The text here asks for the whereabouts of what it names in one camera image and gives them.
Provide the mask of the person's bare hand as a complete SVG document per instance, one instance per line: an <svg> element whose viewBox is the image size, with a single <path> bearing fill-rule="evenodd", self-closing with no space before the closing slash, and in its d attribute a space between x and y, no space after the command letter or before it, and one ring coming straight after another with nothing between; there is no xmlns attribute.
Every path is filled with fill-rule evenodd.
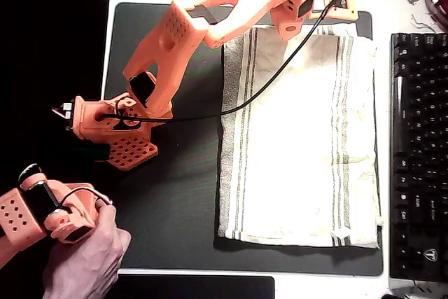
<svg viewBox="0 0 448 299"><path fill-rule="evenodd" d="M44 298L104 298L132 236L116 225L116 208L97 200L97 227L76 244L56 243L43 272Z"/></svg>

